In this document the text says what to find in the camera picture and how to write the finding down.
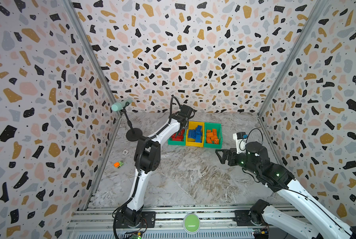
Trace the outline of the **orange lego brick top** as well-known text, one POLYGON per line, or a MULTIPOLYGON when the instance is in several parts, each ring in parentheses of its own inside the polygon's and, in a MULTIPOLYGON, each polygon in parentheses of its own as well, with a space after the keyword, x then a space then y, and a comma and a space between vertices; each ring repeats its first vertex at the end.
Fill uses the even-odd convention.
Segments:
POLYGON ((207 134, 206 134, 206 142, 209 144, 213 144, 213 132, 212 130, 207 130, 207 134))

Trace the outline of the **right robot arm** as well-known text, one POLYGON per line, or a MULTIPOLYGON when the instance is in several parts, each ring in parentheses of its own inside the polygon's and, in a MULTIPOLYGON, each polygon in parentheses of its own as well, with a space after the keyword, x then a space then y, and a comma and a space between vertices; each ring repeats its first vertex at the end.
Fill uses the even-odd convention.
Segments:
POLYGON ((286 199, 307 220, 305 223, 258 200, 248 214, 254 225, 272 225, 297 239, 356 239, 356 226, 349 226, 316 200, 284 166, 273 163, 267 148, 248 135, 233 135, 236 148, 215 151, 221 164, 240 166, 244 173, 286 199))

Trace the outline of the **blue lego brick slim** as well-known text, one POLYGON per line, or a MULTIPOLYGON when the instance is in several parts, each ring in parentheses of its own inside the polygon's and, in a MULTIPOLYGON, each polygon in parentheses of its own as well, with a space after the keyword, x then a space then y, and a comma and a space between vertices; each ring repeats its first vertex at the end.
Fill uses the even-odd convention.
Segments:
POLYGON ((189 139, 193 139, 193 138, 191 138, 191 130, 192 130, 192 129, 189 129, 189 132, 188 132, 188 138, 189 138, 189 139))

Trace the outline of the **red lego brick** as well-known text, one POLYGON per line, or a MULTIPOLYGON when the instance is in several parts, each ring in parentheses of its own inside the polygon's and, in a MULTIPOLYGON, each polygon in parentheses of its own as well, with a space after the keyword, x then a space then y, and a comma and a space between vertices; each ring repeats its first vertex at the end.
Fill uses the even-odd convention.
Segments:
POLYGON ((179 136, 177 136, 177 134, 175 133, 172 135, 171 140, 172 141, 181 141, 181 138, 179 136))
POLYGON ((177 139, 179 141, 184 141, 185 138, 185 130, 182 130, 178 135, 177 135, 177 139))

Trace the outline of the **blue lego brick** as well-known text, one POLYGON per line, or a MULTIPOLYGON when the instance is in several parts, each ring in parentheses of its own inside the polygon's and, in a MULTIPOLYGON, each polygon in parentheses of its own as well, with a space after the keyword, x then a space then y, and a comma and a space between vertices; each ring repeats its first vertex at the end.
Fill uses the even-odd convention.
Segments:
POLYGON ((198 125, 198 126, 196 127, 196 134, 202 134, 202 133, 203 133, 202 130, 203 130, 202 125, 198 125))
POLYGON ((193 138, 193 139, 197 138, 197 132, 194 129, 191 130, 191 138, 193 138))
POLYGON ((202 135, 201 134, 196 135, 195 142, 202 143, 202 135))

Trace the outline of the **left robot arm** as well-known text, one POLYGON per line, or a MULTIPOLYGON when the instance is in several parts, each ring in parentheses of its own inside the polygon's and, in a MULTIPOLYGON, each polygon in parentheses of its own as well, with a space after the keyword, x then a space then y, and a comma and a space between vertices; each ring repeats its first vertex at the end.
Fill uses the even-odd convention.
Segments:
POLYGON ((115 210, 114 226, 126 225, 137 227, 143 223, 142 210, 150 176, 158 168, 161 161, 161 148, 174 133, 189 126, 195 110, 181 105, 177 112, 170 112, 166 123, 149 136, 139 138, 135 151, 135 178, 127 201, 115 210))

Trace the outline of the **blue lego brick top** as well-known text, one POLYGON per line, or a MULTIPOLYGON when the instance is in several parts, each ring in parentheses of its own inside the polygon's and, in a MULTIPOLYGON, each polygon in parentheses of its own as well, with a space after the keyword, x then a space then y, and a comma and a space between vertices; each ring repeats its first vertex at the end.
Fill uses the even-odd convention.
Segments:
POLYGON ((196 134, 202 134, 202 133, 203 133, 202 130, 203 130, 202 125, 198 125, 198 126, 196 127, 196 134))

